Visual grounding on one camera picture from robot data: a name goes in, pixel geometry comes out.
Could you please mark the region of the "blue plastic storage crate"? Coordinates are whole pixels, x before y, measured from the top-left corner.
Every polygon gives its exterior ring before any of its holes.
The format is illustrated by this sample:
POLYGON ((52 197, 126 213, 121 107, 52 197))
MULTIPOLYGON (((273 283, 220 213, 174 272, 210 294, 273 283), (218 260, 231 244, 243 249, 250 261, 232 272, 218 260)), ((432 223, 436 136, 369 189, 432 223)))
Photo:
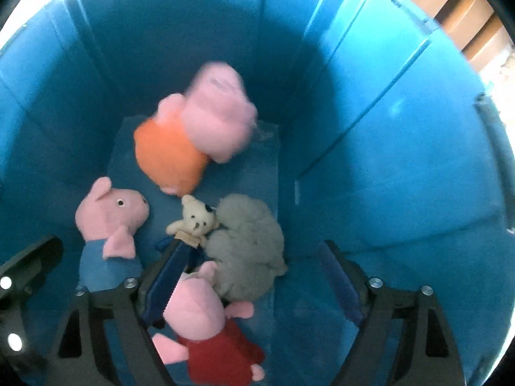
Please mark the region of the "blue plastic storage crate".
POLYGON ((147 200, 139 278, 161 259, 181 205, 137 166, 133 132, 210 61, 239 73, 258 125, 195 195, 262 199, 285 238, 286 274, 240 324, 265 384, 333 385, 358 334, 326 240, 390 288, 431 287, 465 385, 484 384, 514 337, 514 154, 479 75, 409 0, 21 0, 1 29, 1 265, 46 236, 64 253, 28 302, 44 364, 2 361, 2 384, 47 385, 96 179, 147 200))

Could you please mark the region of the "pig plush orange dress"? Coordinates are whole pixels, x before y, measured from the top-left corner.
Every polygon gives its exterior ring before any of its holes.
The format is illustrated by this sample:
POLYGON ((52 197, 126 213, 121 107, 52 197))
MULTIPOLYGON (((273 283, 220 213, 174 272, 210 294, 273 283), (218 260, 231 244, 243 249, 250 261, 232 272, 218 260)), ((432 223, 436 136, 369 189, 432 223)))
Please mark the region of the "pig plush orange dress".
POLYGON ((227 163, 246 148, 257 115, 238 72, 209 62, 184 93, 162 99, 135 129, 137 165, 162 193, 193 193, 210 161, 227 163))

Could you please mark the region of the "pig plush blue shirt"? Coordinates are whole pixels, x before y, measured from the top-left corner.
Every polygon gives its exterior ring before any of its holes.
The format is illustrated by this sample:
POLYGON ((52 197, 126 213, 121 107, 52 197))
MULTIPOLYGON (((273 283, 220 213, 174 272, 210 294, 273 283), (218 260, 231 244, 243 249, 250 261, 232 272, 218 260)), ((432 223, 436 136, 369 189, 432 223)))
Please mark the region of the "pig plush blue shirt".
POLYGON ((79 265, 81 288, 106 291, 141 276, 135 234, 149 214, 147 200, 140 192, 114 188, 107 176, 96 179, 75 213, 85 242, 79 265))

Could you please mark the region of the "pig plush red dress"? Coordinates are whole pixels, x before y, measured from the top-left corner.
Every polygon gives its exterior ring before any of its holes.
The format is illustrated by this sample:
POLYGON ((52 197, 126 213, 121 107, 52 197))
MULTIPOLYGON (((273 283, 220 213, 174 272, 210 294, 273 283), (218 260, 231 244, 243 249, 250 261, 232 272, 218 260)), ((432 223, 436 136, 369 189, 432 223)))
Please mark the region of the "pig plush red dress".
POLYGON ((182 274, 163 311, 176 334, 156 334, 152 341, 163 364, 186 363, 195 385, 247 386, 265 379, 265 352, 247 339, 236 319, 250 319, 254 305, 237 301, 223 305, 215 291, 216 262, 204 262, 182 274))

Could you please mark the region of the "small white bear blue dress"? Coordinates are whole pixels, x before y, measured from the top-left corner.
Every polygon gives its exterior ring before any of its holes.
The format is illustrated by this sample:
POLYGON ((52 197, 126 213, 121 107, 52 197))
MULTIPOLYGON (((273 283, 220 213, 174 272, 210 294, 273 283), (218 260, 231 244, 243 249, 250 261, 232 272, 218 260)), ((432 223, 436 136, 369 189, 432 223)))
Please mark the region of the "small white bear blue dress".
POLYGON ((183 217, 165 228, 165 234, 186 243, 190 248, 186 266, 192 272, 203 261, 202 249, 207 244, 207 234, 219 227, 215 209, 191 194, 182 197, 183 217))

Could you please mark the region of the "grey fluffy plush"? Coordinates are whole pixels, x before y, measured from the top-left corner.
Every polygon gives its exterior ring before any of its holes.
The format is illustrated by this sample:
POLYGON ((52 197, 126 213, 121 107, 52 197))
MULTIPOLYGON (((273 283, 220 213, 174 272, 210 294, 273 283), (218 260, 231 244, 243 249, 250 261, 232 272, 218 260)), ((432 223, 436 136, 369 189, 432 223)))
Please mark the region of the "grey fluffy plush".
POLYGON ((256 301, 285 275, 285 238, 261 199, 232 193, 220 200, 217 220, 204 251, 217 263, 214 289, 225 301, 256 301))

